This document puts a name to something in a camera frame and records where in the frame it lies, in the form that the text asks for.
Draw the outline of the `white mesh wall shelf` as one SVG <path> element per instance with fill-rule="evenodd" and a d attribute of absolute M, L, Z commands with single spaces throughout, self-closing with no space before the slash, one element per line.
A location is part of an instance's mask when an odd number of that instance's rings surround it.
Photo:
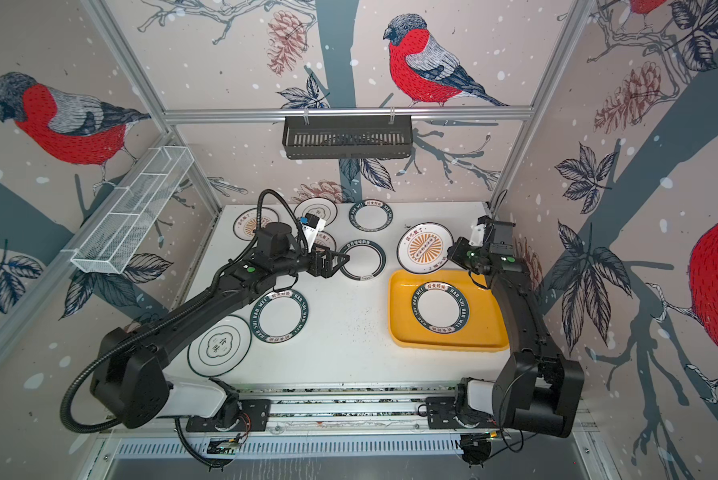
<path fill-rule="evenodd" d="M 84 273 L 121 274 L 194 163 L 184 146 L 149 150 L 136 176 L 117 187 L 114 204 L 71 257 Z"/>

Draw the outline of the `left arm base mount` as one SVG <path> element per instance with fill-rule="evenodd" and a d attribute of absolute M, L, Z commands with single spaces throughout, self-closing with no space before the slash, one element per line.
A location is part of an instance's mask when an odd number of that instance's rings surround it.
<path fill-rule="evenodd" d="M 189 418 L 191 433 L 263 432 L 266 430 L 272 402 L 267 399 L 242 399 L 228 402 L 213 417 Z"/>

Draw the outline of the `dark green rim plate back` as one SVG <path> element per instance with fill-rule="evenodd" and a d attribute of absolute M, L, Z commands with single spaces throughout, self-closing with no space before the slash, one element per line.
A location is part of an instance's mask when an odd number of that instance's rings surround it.
<path fill-rule="evenodd" d="M 362 232 L 379 232 L 388 228 L 394 219 L 392 208 L 383 201 L 366 199 L 349 210 L 351 225 Z"/>

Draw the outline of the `white plate grey emblem back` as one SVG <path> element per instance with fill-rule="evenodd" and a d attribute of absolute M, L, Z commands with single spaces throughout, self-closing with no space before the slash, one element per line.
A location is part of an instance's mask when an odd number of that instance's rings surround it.
<path fill-rule="evenodd" d="M 300 223 L 300 219 L 304 218 L 306 214 L 313 214 L 323 219 L 327 226 L 331 225 L 339 214 L 337 204 L 329 199 L 315 197 L 300 202 L 294 213 L 296 215 L 296 223 Z"/>

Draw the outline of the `white plate grey emblem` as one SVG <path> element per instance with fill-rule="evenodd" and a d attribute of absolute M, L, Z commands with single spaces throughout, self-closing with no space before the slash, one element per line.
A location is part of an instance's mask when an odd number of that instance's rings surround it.
<path fill-rule="evenodd" d="M 306 214 L 313 214 L 323 219 L 327 226 L 331 225 L 339 214 L 337 204 L 329 199 L 315 197 L 300 202 L 294 213 L 296 215 L 296 223 L 300 223 L 300 219 L 304 218 Z"/>
<path fill-rule="evenodd" d="M 239 316 L 229 315 L 189 345 L 188 365 L 199 376 L 218 378 L 239 366 L 251 345 L 249 324 Z"/>

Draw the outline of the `yellow plastic bin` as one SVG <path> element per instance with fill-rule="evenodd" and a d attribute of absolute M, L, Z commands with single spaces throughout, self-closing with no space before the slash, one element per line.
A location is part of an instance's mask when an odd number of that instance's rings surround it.
<path fill-rule="evenodd" d="M 459 332 L 440 335 L 423 328 L 412 312 L 415 290 L 428 282 L 445 282 L 466 297 L 470 318 Z M 500 307 L 491 291 L 472 283 L 462 270 L 439 270 L 415 275 L 405 270 L 395 272 L 389 281 L 388 328 L 394 342 L 401 347 L 466 351 L 499 352 L 509 347 L 509 339 Z"/>

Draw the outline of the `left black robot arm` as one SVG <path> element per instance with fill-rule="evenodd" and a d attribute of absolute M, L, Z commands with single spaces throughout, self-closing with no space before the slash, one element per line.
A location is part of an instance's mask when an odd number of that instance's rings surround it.
<path fill-rule="evenodd" d="M 309 246 L 302 233 L 294 233 L 286 223 L 273 222 L 258 229 L 242 253 L 221 266 L 199 295 L 157 322 L 132 332 L 110 331 L 101 341 L 98 357 L 64 394 L 59 410 L 62 425 L 72 432 L 90 434 L 117 425 L 135 429 L 166 415 L 179 386 L 164 371 L 194 340 L 274 289 L 280 277 L 306 272 L 330 278 L 349 260 L 347 254 Z M 85 382 L 112 419 L 83 424 L 73 417 L 73 400 Z"/>

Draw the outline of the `white plate grey emblem front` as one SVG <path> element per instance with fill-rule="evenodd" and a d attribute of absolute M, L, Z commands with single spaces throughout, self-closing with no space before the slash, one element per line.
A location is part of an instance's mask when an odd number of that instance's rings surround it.
<path fill-rule="evenodd" d="M 251 345 L 249 324 L 239 316 L 229 315 L 189 345 L 188 365 L 199 376 L 218 378 L 239 366 Z"/>

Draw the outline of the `orange sunburst plate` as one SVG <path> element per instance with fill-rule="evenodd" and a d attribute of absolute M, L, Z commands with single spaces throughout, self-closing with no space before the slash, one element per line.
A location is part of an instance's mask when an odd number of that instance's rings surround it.
<path fill-rule="evenodd" d="M 261 215 L 258 215 L 256 208 L 252 208 L 237 217 L 233 224 L 233 232 L 240 240 L 251 241 L 259 226 L 265 227 L 279 220 L 279 214 L 271 208 L 263 207 Z"/>
<path fill-rule="evenodd" d="M 316 234 L 314 244 L 324 246 L 329 250 L 337 250 L 335 238 L 326 231 L 320 231 Z"/>
<path fill-rule="evenodd" d="M 454 244 L 452 233 L 444 225 L 425 222 L 411 227 L 400 238 L 397 259 L 401 267 L 416 275 L 436 272 L 448 262 L 448 250 Z"/>

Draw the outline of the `green lettered rim plate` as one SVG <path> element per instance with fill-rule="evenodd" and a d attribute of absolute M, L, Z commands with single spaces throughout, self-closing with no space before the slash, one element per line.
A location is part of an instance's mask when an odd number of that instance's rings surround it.
<path fill-rule="evenodd" d="M 250 327 L 253 335 L 268 344 L 287 342 L 307 324 L 310 308 L 297 290 L 271 292 L 253 306 Z"/>
<path fill-rule="evenodd" d="M 470 318 L 465 295 L 445 282 L 428 282 L 419 286 L 412 296 L 412 312 L 426 330 L 440 335 L 461 331 Z"/>

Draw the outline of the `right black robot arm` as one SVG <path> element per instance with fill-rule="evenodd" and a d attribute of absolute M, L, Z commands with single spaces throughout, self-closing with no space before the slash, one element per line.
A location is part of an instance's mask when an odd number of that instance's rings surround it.
<path fill-rule="evenodd" d="M 495 381 L 464 378 L 455 412 L 465 426 L 492 421 L 515 429 L 566 438 L 578 410 L 585 375 L 579 362 L 556 345 L 539 311 L 527 263 L 514 253 L 514 224 L 485 215 L 469 239 L 459 238 L 448 259 L 497 301 L 511 354 Z"/>

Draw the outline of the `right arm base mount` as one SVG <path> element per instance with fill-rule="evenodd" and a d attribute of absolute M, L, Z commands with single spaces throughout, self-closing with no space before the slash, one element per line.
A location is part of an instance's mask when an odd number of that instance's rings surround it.
<path fill-rule="evenodd" d="M 454 396 L 432 396 L 424 401 L 425 417 L 430 430 L 473 429 L 474 425 L 463 423 L 456 413 Z"/>

